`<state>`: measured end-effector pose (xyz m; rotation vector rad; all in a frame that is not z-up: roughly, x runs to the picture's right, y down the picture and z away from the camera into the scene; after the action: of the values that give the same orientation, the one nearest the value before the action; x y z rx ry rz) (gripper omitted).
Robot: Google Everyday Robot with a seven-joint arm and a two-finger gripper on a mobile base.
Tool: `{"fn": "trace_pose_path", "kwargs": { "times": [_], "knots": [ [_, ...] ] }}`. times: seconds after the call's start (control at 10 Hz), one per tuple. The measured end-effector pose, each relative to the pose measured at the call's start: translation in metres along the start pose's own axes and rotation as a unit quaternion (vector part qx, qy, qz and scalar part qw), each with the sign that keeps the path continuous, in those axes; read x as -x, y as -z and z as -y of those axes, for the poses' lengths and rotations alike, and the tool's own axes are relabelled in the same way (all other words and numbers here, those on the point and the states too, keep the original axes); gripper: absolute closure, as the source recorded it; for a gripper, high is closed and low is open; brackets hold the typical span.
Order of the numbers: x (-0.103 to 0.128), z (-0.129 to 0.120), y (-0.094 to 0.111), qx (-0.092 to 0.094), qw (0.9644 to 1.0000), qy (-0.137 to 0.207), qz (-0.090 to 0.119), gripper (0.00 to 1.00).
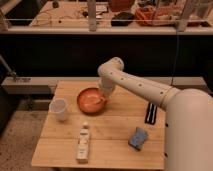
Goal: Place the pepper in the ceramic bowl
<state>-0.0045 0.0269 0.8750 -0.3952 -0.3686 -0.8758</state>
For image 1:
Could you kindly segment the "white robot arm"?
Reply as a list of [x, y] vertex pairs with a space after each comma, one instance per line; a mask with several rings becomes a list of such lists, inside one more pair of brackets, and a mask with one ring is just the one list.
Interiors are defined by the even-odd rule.
[[198, 89], [177, 89], [123, 71], [114, 57], [98, 68], [99, 87], [110, 96], [115, 85], [166, 112], [164, 171], [213, 171], [213, 98]]

